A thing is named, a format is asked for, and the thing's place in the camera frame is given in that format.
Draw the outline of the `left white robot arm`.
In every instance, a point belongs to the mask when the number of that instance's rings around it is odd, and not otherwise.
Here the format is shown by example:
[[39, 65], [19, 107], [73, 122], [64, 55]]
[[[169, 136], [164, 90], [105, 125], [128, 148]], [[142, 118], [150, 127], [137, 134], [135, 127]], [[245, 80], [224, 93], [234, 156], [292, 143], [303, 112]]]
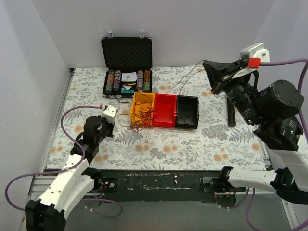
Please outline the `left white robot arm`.
[[25, 207], [28, 231], [62, 231], [68, 215], [88, 192], [98, 192], [102, 180], [88, 176], [84, 171], [99, 151], [99, 144], [112, 137], [116, 112], [87, 118], [80, 133], [74, 139], [74, 147], [62, 169], [48, 189], [37, 199], [29, 200]]

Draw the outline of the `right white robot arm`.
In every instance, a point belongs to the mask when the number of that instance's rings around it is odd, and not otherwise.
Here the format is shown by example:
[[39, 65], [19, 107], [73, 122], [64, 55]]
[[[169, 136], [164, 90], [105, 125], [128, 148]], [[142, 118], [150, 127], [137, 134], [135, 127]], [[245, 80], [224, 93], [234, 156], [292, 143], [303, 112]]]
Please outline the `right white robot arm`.
[[308, 202], [308, 144], [304, 127], [296, 115], [304, 98], [287, 80], [277, 80], [259, 91], [250, 84], [250, 74], [237, 74], [248, 62], [233, 63], [204, 61], [213, 94], [225, 93], [249, 125], [257, 126], [254, 134], [285, 163], [284, 168], [271, 171], [238, 170], [224, 167], [220, 175], [209, 181], [214, 192], [240, 187], [256, 188], [277, 194], [294, 203]]

